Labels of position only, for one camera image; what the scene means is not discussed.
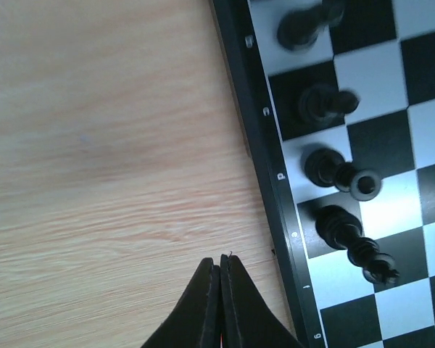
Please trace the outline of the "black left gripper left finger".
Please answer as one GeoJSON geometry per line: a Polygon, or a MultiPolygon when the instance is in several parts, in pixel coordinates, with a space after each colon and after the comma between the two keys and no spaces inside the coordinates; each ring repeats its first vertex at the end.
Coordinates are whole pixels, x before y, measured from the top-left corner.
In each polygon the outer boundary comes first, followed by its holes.
{"type": "Polygon", "coordinates": [[[205,257],[173,311],[146,340],[144,347],[220,346],[220,268],[205,257]]]}

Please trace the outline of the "black white chess board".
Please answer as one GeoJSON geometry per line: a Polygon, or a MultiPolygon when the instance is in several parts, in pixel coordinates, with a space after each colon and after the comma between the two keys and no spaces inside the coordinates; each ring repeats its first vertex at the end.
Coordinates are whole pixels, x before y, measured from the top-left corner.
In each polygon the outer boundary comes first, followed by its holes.
{"type": "Polygon", "coordinates": [[[211,6],[297,338],[435,347],[435,1],[211,6]]]}

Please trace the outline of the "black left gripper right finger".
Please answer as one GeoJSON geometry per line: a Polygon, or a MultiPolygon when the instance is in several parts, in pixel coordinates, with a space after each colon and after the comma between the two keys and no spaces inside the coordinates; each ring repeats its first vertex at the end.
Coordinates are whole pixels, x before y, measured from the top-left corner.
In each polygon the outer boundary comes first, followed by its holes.
{"type": "Polygon", "coordinates": [[[302,346],[271,312],[236,255],[221,256],[220,282],[224,347],[302,346]]]}

